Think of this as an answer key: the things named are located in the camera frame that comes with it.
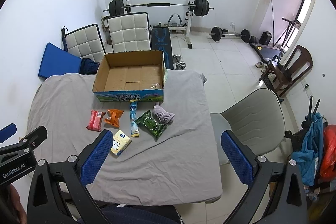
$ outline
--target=brown wooden chair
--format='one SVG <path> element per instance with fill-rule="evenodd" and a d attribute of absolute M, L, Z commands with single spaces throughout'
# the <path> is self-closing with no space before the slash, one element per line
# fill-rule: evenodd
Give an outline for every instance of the brown wooden chair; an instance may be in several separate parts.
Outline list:
<path fill-rule="evenodd" d="M 259 80 L 262 80 L 265 76 L 268 76 L 270 73 L 275 74 L 275 78 L 273 79 L 273 82 L 276 81 L 276 79 L 279 80 L 279 85 L 275 88 L 275 93 L 282 91 L 279 97 L 282 97 L 284 93 L 292 86 L 294 85 L 301 77 L 303 77 L 312 67 L 313 67 L 313 60 L 311 58 L 311 55 L 309 51 L 302 47 L 301 45 L 297 45 L 291 54 L 290 58 L 285 64 L 285 67 L 289 65 L 289 63 L 292 61 L 295 53 L 297 51 L 300 51 L 301 54 L 298 57 L 297 60 L 288 68 L 288 73 L 290 76 L 294 75 L 296 72 L 298 72 L 306 63 L 309 63 L 308 68 L 306 68 L 302 73 L 300 73 L 295 79 L 288 79 L 278 68 L 277 63 L 274 61 L 270 61 L 266 71 L 262 74 L 262 76 L 259 78 Z"/>

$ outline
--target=shoe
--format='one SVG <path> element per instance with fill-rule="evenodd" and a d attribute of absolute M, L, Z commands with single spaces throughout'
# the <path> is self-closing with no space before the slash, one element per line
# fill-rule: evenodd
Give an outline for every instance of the shoe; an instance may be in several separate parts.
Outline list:
<path fill-rule="evenodd" d="M 265 67 L 265 64 L 263 63 L 263 62 L 261 62 L 261 61 L 259 61 L 258 63 L 256 63 L 256 65 L 255 65 L 257 68 L 263 68 L 263 67 Z"/>

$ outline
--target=red bag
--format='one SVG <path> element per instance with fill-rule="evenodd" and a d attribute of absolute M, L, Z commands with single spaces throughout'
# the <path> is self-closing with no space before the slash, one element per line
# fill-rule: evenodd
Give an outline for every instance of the red bag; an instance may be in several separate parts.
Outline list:
<path fill-rule="evenodd" d="M 320 177 L 330 181 L 336 177 L 336 125 L 327 126 L 323 132 L 324 156 L 320 167 Z"/>

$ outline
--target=quilted white chair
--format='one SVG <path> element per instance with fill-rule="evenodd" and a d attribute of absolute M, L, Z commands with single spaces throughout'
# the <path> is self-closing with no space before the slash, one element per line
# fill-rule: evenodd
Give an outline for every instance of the quilted white chair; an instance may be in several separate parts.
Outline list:
<path fill-rule="evenodd" d="M 91 24 L 65 35 L 68 52 L 80 57 L 100 62 L 106 54 L 98 24 Z"/>
<path fill-rule="evenodd" d="M 110 17 L 108 27 L 113 52 L 149 51 L 151 49 L 147 13 L 129 13 Z"/>

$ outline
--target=cardboard box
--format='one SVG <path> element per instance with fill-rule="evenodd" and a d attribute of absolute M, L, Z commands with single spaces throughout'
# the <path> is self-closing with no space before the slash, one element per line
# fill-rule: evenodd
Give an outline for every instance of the cardboard box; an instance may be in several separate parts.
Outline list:
<path fill-rule="evenodd" d="M 163 102 L 165 66 L 162 51 L 104 55 L 93 84 L 101 102 Z"/>

